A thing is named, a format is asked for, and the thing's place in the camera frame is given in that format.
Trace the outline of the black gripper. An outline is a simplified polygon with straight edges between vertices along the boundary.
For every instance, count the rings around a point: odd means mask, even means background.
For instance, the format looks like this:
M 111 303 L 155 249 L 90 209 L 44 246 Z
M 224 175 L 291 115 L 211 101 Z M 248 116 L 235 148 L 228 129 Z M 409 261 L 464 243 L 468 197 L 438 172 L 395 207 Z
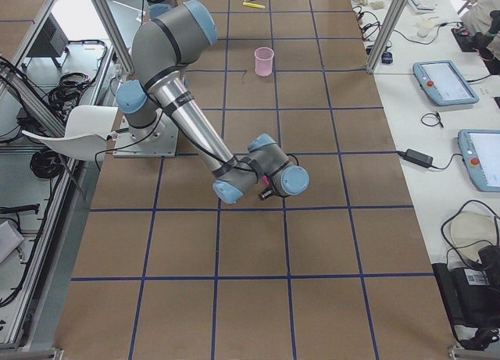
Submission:
M 265 201 L 273 196 L 277 195 L 277 191 L 274 186 L 268 185 L 266 186 L 260 193 L 259 193 L 259 199 L 261 201 Z

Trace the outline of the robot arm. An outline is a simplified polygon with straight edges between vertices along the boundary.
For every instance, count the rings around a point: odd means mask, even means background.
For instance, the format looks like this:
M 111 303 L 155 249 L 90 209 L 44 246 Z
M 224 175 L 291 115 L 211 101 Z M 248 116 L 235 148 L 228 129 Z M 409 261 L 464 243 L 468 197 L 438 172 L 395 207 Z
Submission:
M 216 179 L 213 190 L 227 204 L 234 204 L 258 182 L 266 184 L 261 200 L 301 194 L 309 186 L 308 172 L 294 164 L 270 135 L 259 135 L 248 154 L 238 159 L 184 86 L 181 70 L 216 41 L 213 18 L 196 0 L 142 24 L 131 49 L 141 99 L 123 113 L 140 112 L 147 103 L 162 110 L 197 149 Z

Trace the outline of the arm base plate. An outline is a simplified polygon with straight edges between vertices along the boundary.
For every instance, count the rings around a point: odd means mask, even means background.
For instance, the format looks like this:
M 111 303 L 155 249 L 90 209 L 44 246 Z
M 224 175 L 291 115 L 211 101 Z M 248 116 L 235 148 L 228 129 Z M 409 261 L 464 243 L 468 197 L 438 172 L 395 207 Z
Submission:
M 123 119 L 127 131 L 119 133 L 115 142 L 115 158 L 156 158 L 174 157 L 177 150 L 178 128 L 165 116 L 162 116 L 158 126 L 155 124 L 144 129 L 131 127 Z

